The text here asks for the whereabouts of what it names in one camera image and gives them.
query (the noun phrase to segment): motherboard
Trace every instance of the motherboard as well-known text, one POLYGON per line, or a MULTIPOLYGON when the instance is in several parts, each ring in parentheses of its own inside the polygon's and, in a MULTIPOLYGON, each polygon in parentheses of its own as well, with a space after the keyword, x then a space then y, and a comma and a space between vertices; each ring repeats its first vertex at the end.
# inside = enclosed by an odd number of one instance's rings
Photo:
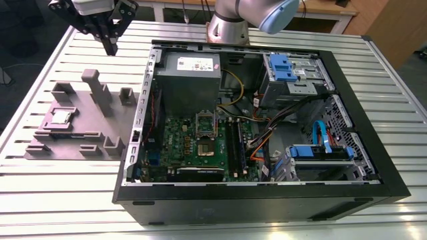
POLYGON ((213 176, 221 182, 257 182, 259 168, 255 162, 247 164, 246 155, 253 138, 251 122, 241 118, 167 118, 162 150, 146 153, 142 181, 179 181, 174 176, 189 171, 197 175, 191 182, 213 176))

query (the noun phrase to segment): metal slotted table surface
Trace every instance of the metal slotted table surface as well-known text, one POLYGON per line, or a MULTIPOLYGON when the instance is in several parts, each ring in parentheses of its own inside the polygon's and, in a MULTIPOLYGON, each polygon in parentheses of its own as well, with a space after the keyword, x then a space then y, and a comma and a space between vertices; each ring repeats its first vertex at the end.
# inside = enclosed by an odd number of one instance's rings
POLYGON ((153 39, 206 41, 205 25, 135 21, 106 56, 91 35, 69 29, 0 137, 0 237, 42 239, 424 239, 427 235, 426 110, 373 43, 360 36, 250 31, 253 45, 333 51, 412 197, 338 221, 142 227, 113 204, 119 161, 26 160, 57 81, 89 90, 98 69, 110 91, 141 92, 153 39))

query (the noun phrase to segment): floor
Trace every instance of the floor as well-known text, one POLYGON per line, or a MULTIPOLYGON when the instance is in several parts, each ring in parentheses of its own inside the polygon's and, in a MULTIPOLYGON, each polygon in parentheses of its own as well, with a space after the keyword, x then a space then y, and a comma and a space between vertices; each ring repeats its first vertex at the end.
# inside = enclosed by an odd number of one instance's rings
MULTIPOLYGON (((15 114, 21 102, 39 76, 43 65, 69 28, 65 21, 47 11, 47 9, 43 8, 41 10, 46 19, 46 25, 31 30, 39 43, 39 52, 31 57, 17 58, 0 46, 0 66, 7 68, 17 65, 5 70, 13 77, 14 83, 9 86, 0 84, 0 133, 15 114)), ((205 24, 206 21, 202 11, 190 10, 187 14, 193 23, 205 24)), ((185 23, 182 10, 167 9, 165 11, 165 17, 167 22, 185 23)), ((141 8, 137 19, 154 21, 155 17, 151 9, 141 8)), ((398 70, 398 73, 421 103, 427 108, 427 60, 420 59, 418 55, 414 54, 398 70)))

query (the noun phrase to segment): ram slot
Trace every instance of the ram slot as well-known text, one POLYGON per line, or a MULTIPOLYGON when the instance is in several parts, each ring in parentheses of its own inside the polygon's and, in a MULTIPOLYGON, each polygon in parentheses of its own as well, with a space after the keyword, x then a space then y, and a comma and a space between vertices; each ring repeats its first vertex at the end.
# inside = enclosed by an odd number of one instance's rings
POLYGON ((238 134, 238 159, 239 159, 239 174, 247 174, 247 157, 246 157, 246 144, 243 140, 242 123, 241 121, 234 123, 234 128, 238 134))
POLYGON ((231 121, 226 124, 226 145, 227 145, 227 158, 229 158, 229 174, 230 177, 237 178, 238 172, 238 149, 234 137, 234 123, 231 121))

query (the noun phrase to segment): power supply label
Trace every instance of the power supply label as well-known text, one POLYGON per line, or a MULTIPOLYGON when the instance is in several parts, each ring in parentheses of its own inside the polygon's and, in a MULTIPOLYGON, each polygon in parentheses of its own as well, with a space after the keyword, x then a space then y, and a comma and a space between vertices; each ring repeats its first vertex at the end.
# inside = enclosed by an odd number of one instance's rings
POLYGON ((214 59, 199 57, 181 57, 177 70, 214 72, 214 59))

